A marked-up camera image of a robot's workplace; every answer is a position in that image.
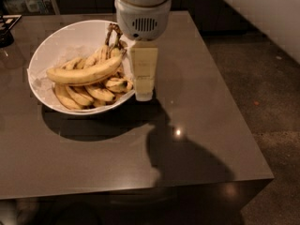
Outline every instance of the white bowl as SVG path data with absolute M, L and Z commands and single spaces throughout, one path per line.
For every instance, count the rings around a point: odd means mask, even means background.
M 46 75 L 48 68 L 62 64 L 64 61 L 74 58 L 77 55 L 87 56 L 101 47 L 110 23 L 112 22 L 100 20 L 76 22 L 56 31 L 39 45 L 30 61 L 27 73 L 30 88 L 40 102 L 60 113 L 88 115 L 105 113 L 120 106 L 134 95 L 134 90 L 132 90 L 122 96 L 113 105 L 73 111 L 67 109 L 58 101 L 53 91 L 53 82 Z M 113 43 L 114 39 L 115 33 L 113 32 L 110 42 Z M 127 43 L 128 47 L 133 45 L 133 41 L 127 39 L 125 36 L 122 36 L 121 39 Z M 127 77 L 132 78 L 127 55 L 124 56 L 122 64 Z

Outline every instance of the table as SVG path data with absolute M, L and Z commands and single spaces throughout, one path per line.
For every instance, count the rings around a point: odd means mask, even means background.
M 171 201 L 177 211 L 171 217 L 178 221 L 195 216 L 194 221 L 220 224 L 272 181 L 185 11 L 170 14 L 157 40 L 152 101 L 133 98 L 111 112 L 85 117 L 40 104 L 27 81 L 33 52 L 59 28 L 91 19 L 115 16 L 22 17 L 11 31 L 15 42 L 1 50 L 0 199 L 109 194 L 110 205 L 139 207 L 149 200 Z M 188 216 L 180 217 L 184 212 Z

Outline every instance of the banana bunch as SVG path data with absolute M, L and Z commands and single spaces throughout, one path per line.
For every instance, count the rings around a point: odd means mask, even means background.
M 117 36 L 110 45 L 112 31 Z M 122 57 L 126 49 L 121 36 L 118 25 L 111 23 L 104 44 L 93 54 L 75 57 L 61 67 L 51 67 L 46 71 L 62 105 L 70 110 L 112 105 L 133 89 L 132 80 L 124 74 Z

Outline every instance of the fruit bowl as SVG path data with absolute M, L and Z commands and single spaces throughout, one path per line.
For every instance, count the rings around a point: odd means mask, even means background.
M 39 45 L 30 61 L 27 74 L 30 88 L 41 103 L 60 113 L 89 115 L 112 110 L 134 95 L 135 91 L 132 89 L 112 105 L 72 110 L 58 100 L 53 89 L 54 82 L 46 74 L 49 68 L 58 67 L 77 56 L 88 57 L 98 50 L 104 44 L 111 23 L 113 22 L 101 20 L 76 22 L 51 34 Z M 113 43 L 115 38 L 116 34 L 112 33 L 110 41 Z M 133 45 L 133 41 L 124 36 L 122 40 L 127 44 L 127 50 Z M 132 79 L 128 53 L 123 55 L 122 66 L 126 77 Z

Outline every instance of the black object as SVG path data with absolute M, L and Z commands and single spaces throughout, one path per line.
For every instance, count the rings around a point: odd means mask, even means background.
M 13 36 L 9 31 L 3 15 L 0 15 L 0 48 L 10 45 L 11 43 L 13 43 L 13 41 Z

